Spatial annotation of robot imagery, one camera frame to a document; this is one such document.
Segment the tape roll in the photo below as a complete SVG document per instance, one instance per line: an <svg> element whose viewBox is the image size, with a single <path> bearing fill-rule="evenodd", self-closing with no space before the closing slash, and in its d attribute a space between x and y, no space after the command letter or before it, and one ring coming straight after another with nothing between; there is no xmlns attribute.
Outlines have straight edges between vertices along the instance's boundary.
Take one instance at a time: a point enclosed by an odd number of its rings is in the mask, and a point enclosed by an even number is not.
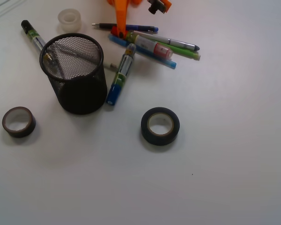
<svg viewBox="0 0 281 225"><path fill-rule="evenodd" d="M4 115L2 125L12 137L26 137L36 127L36 120L29 109L16 107Z"/></svg>
<svg viewBox="0 0 281 225"><path fill-rule="evenodd" d="M164 125L163 130L154 127ZM153 145L172 143L179 132L178 116L170 109L157 107L147 111L141 119L141 133L145 140Z"/></svg>

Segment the mesh pen holder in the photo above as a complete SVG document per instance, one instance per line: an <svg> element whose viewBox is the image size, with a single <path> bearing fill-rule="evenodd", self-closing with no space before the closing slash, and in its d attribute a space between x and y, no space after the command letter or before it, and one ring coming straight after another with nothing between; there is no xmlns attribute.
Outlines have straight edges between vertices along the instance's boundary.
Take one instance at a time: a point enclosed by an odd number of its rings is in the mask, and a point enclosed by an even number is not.
<svg viewBox="0 0 281 225"><path fill-rule="evenodd" d="M106 99L103 59L103 50L93 38L70 33L49 41L39 61L60 105L82 115L96 111Z"/></svg>

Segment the blue marker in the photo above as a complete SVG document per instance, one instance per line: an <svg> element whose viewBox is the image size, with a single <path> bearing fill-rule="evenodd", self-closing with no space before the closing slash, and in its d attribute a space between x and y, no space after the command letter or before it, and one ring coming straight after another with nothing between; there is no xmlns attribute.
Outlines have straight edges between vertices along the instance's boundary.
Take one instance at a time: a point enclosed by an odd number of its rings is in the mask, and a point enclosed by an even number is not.
<svg viewBox="0 0 281 225"><path fill-rule="evenodd" d="M122 57L118 72L116 73L111 85L111 89L108 93L106 102L110 105L115 105L118 96L125 84L129 69L133 64L133 56L136 52L136 45L130 44L126 48L125 54Z"/></svg>
<svg viewBox="0 0 281 225"><path fill-rule="evenodd" d="M114 36L112 34L108 35L108 38L109 38L110 41L115 42L115 43L117 43L117 44L119 44L119 45L121 45L123 47L127 47L129 45L129 42L127 42L125 40L122 40L122 39L120 39L120 38L118 38L118 37L116 37L116 36ZM162 58L162 57L160 57L158 55L155 55L154 53L148 51L147 49L144 49L142 47L136 46L136 51L141 53L141 54L144 54L144 55L146 55L146 56L148 56L150 58L153 58L153 59L161 62L162 64L164 64L164 65L166 65L166 66L168 66L168 67L170 67L172 69L176 68L177 63L175 63L175 62L173 62L171 60L166 60L166 59L164 59L164 58Z"/></svg>

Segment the black pen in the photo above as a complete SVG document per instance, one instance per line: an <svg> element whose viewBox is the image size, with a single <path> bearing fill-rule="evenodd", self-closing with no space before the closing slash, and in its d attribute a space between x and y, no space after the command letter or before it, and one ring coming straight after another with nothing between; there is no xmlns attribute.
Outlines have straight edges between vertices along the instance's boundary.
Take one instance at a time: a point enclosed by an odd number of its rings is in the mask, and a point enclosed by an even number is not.
<svg viewBox="0 0 281 225"><path fill-rule="evenodd" d="M92 26L111 30L113 26L117 26L116 23L93 23ZM153 31L158 32L158 27L153 26L139 26L139 25L126 25L126 30L137 30L137 31Z"/></svg>

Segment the black tape roll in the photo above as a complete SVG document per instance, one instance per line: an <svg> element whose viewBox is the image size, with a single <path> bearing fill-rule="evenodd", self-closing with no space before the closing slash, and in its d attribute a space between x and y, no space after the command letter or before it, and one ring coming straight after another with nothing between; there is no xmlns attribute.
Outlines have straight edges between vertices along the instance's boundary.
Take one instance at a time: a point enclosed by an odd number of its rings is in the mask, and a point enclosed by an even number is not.
<svg viewBox="0 0 281 225"><path fill-rule="evenodd" d="M149 122L153 117L169 117L171 121L171 129L166 134L160 135L154 133L150 127ZM141 133L147 142L153 145L167 145L172 143L179 132L180 122L178 116L170 109L157 107L147 111L141 119Z"/></svg>
<svg viewBox="0 0 281 225"><path fill-rule="evenodd" d="M21 122L28 122L27 125L22 129L11 128L10 124L18 120ZM36 127L36 119L32 115L29 109L25 107L16 107L9 110L3 117L2 120L3 128L12 137L26 137L32 133Z"/></svg>

